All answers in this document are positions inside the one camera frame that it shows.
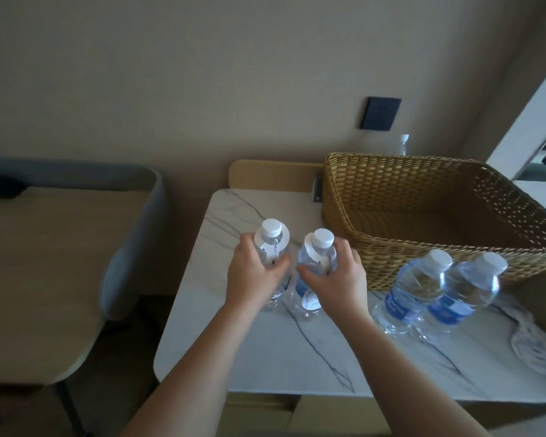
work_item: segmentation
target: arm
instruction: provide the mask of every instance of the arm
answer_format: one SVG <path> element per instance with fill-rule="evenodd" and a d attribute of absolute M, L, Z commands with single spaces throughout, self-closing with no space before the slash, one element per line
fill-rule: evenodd
<path fill-rule="evenodd" d="M 368 313 L 366 273 L 356 250 L 336 238 L 338 269 L 316 276 L 298 267 L 324 310 L 348 341 L 394 435 L 488 436 L 396 348 Z"/>
<path fill-rule="evenodd" d="M 140 408 L 122 437 L 214 436 L 228 377 L 248 329 L 289 267 L 285 255 L 266 270 L 243 234 L 229 266 L 222 308 Z"/>

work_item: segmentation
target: plastic water bottle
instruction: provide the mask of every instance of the plastic water bottle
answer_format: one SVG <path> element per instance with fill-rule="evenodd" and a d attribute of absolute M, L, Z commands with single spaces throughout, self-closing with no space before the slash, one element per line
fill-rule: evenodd
<path fill-rule="evenodd" d="M 298 265 L 306 266 L 311 272 L 321 276 L 335 271 L 338 266 L 334 234 L 319 228 L 306 236 L 298 253 Z M 293 310 L 301 318 L 311 318 L 320 313 L 321 305 L 317 295 L 307 286 L 301 276 L 291 292 Z"/>
<path fill-rule="evenodd" d="M 500 292 L 497 277 L 507 267 L 505 259 L 492 252 L 452 266 L 445 276 L 447 293 L 429 305 L 413 327 L 418 337 L 437 344 L 467 316 L 487 307 Z"/>
<path fill-rule="evenodd" d="M 258 233 L 261 236 L 261 245 L 258 245 L 255 240 L 259 237 L 257 236 Z M 261 227 L 258 229 L 257 233 L 255 233 L 253 243 L 255 244 L 255 248 L 259 253 L 259 259 L 261 259 L 262 264 L 266 268 L 273 268 L 275 266 L 277 258 L 283 256 L 287 251 L 289 239 L 284 239 L 283 236 L 283 224 L 281 224 L 281 222 L 279 222 L 277 219 L 265 219 L 262 222 Z M 278 250 L 278 246 L 280 245 L 285 245 L 285 247 Z M 267 252 L 265 251 L 265 249 L 269 249 L 269 257 L 267 256 Z M 275 293 L 273 294 L 273 296 L 271 296 L 269 302 L 267 302 L 268 307 L 272 308 L 277 305 L 277 303 L 279 302 L 279 297 L 281 297 L 285 288 L 287 287 L 288 279 L 289 274 L 281 279 L 279 286 L 277 287 L 277 289 L 275 289 Z"/>
<path fill-rule="evenodd" d="M 405 264 L 392 290 L 372 310 L 374 321 L 385 333 L 407 333 L 421 311 L 445 293 L 444 272 L 451 264 L 451 256 L 440 249 Z"/>
<path fill-rule="evenodd" d="M 406 143 L 409 140 L 409 136 L 407 134 L 400 135 L 400 152 L 399 154 L 402 156 L 406 156 Z"/>

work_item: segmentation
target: beige wall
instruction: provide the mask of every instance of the beige wall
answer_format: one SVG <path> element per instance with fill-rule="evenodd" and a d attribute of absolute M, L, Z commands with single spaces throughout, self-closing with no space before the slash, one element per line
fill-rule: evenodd
<path fill-rule="evenodd" d="M 481 111 L 459 153 L 489 162 L 511 179 L 545 140 L 546 11 Z"/>
<path fill-rule="evenodd" d="M 321 161 L 403 132 L 411 153 L 454 154 L 545 7 L 0 0 L 0 155 L 158 167 L 196 228 L 237 158 Z M 390 134 L 355 129 L 367 95 L 402 98 Z"/>

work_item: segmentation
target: wall switch panel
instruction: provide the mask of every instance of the wall switch panel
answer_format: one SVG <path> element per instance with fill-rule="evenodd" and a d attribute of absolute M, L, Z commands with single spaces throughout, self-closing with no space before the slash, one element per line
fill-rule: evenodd
<path fill-rule="evenodd" d="M 390 130 L 400 102 L 400 98 L 368 97 L 360 128 L 364 130 Z"/>

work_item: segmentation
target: wicker basket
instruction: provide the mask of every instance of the wicker basket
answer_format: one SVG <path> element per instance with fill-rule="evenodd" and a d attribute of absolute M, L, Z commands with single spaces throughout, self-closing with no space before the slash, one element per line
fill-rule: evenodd
<path fill-rule="evenodd" d="M 330 153 L 322 214 L 360 253 L 369 290 L 432 248 L 454 261 L 499 253 L 504 284 L 546 269 L 546 209 L 478 161 Z"/>

